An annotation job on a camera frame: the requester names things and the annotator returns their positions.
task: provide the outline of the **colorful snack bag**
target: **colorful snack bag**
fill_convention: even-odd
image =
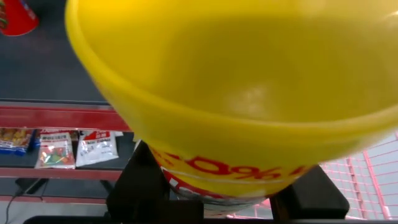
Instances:
[[[40,134],[39,158],[35,168],[75,168],[75,158],[69,132]]]

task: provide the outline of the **red shelf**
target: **red shelf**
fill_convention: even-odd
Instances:
[[[12,196],[0,195],[0,201],[9,202]],[[17,197],[15,202],[45,202],[45,203],[88,203],[88,204],[105,204],[106,200],[101,198],[77,198],[77,197]]]
[[[1,177],[61,178],[117,181],[121,170],[67,170],[0,167]]]
[[[0,127],[130,131],[110,106],[0,102]]]

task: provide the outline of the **red can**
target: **red can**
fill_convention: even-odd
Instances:
[[[0,30],[17,36],[34,30],[39,19],[23,0],[0,0]]]

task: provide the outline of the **white snack bag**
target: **white snack bag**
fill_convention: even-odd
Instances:
[[[113,131],[83,131],[77,148],[77,167],[118,157]]]

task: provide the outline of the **product packaging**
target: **product packaging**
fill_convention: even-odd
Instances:
[[[68,131],[59,131],[51,134],[40,132],[39,158],[35,168],[75,168],[72,140]]]
[[[83,131],[77,149],[76,166],[85,166],[118,158],[112,131]]]
[[[67,129],[38,129],[35,133],[34,147],[40,147],[40,135],[41,134],[58,134],[58,133],[69,133],[72,142],[79,140],[79,131],[67,130]]]
[[[0,128],[0,153],[23,156],[33,132],[33,129]]]

